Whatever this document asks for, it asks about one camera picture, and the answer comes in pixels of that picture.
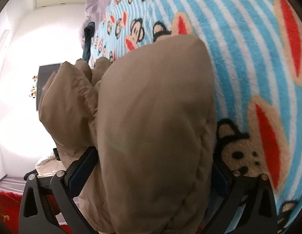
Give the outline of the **tan puffer jacket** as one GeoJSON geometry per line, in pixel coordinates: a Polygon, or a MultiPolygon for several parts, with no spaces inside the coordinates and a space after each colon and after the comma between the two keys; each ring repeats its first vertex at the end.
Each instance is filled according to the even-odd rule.
{"type": "Polygon", "coordinates": [[[90,147],[99,162],[80,210],[103,233],[195,233],[208,207],[216,132],[204,43],[176,35],[116,61],[61,64],[39,119],[65,167],[90,147]]]}

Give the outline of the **red cloth item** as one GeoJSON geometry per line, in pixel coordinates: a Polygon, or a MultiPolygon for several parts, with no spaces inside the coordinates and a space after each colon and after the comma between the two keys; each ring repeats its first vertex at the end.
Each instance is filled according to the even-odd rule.
{"type": "MultiPolygon", "coordinates": [[[[58,215],[60,209],[53,195],[47,196],[53,213],[58,215]]],[[[19,233],[19,211],[22,195],[12,192],[0,192],[0,219],[11,233],[19,233]]],[[[67,224],[60,224],[66,233],[73,233],[67,224]]]]}

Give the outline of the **blue monkey print blanket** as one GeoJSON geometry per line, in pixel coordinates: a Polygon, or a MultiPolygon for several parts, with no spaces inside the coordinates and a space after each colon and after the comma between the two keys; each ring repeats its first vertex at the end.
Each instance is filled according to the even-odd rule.
{"type": "Polygon", "coordinates": [[[302,16],[293,0],[112,0],[90,63],[178,34],[206,45],[218,150],[232,170],[266,174],[278,232],[302,209],[302,16]]]}

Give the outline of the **dark teal folded jeans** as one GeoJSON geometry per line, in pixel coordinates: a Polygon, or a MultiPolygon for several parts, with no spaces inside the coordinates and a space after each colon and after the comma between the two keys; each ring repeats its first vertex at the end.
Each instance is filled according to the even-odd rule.
{"type": "Polygon", "coordinates": [[[84,47],[82,59],[86,62],[89,62],[91,56],[91,39],[94,36],[95,32],[95,23],[89,22],[88,25],[84,28],[84,47]]]}

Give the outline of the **purple quilted duvet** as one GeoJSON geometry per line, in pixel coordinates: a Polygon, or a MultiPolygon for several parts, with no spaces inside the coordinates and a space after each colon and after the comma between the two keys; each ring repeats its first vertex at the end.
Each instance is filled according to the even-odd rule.
{"type": "Polygon", "coordinates": [[[84,48],[84,43],[86,37],[84,36],[84,29],[90,22],[95,23],[95,30],[98,28],[99,23],[102,20],[103,14],[106,11],[107,6],[112,0],[87,0],[86,1],[86,10],[85,16],[86,19],[82,24],[80,29],[80,42],[81,47],[84,48]]]}

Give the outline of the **dark wall monitor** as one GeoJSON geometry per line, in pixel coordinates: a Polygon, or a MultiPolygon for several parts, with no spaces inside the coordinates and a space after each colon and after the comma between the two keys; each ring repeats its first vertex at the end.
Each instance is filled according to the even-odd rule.
{"type": "Polygon", "coordinates": [[[37,76],[37,91],[36,91],[36,110],[38,111],[40,98],[43,92],[43,89],[54,71],[57,71],[60,67],[59,63],[40,66],[37,76]]]}

